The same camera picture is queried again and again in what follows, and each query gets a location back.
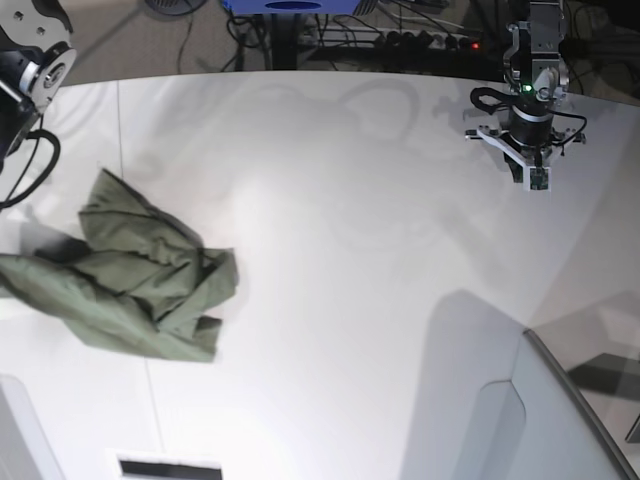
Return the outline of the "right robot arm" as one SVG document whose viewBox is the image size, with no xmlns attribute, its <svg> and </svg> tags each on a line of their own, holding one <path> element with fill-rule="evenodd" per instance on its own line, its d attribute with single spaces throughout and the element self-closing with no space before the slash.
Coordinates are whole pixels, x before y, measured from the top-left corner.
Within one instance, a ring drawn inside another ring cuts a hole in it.
<svg viewBox="0 0 640 480">
<path fill-rule="evenodd" d="M 1 0 L 1 157 L 12 155 L 52 103 L 77 58 L 58 1 Z"/>
</svg>

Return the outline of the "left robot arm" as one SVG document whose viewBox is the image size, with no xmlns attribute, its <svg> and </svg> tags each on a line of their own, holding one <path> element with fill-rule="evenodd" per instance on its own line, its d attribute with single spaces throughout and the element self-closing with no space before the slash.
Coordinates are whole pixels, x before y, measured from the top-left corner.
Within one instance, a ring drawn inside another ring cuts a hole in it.
<svg viewBox="0 0 640 480">
<path fill-rule="evenodd" d="M 566 97 L 568 68 L 560 53 L 566 34 L 561 1 L 511 1 L 507 30 L 512 45 L 503 54 L 511 101 L 508 131 L 527 147 L 549 142 L 554 111 Z"/>
</svg>

